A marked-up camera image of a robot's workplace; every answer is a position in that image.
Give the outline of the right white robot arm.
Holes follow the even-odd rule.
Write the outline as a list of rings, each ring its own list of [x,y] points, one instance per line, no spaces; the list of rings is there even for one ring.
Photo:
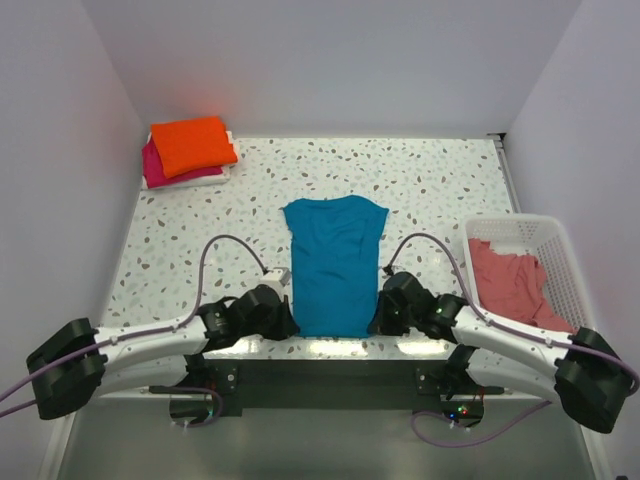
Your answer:
[[[447,397],[474,386],[525,393],[560,405],[575,422],[609,434],[637,374],[596,331],[550,331],[492,314],[468,293],[434,295],[418,279],[400,272],[378,294],[370,333],[402,336],[415,329],[452,345],[433,376]]]

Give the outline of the blue t-shirt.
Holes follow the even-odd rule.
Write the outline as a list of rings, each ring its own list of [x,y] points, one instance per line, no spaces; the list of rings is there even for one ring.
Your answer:
[[[378,296],[389,210],[350,195],[283,208],[291,233],[293,317],[302,337],[363,338]]]

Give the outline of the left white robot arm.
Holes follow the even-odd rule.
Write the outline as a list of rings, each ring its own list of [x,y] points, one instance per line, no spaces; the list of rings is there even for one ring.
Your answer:
[[[224,297],[188,316],[153,328],[94,328],[87,318],[68,322],[26,360],[42,420],[84,407],[108,379],[171,356],[222,350],[246,336],[282,341],[300,332],[288,297],[266,284],[239,298]]]

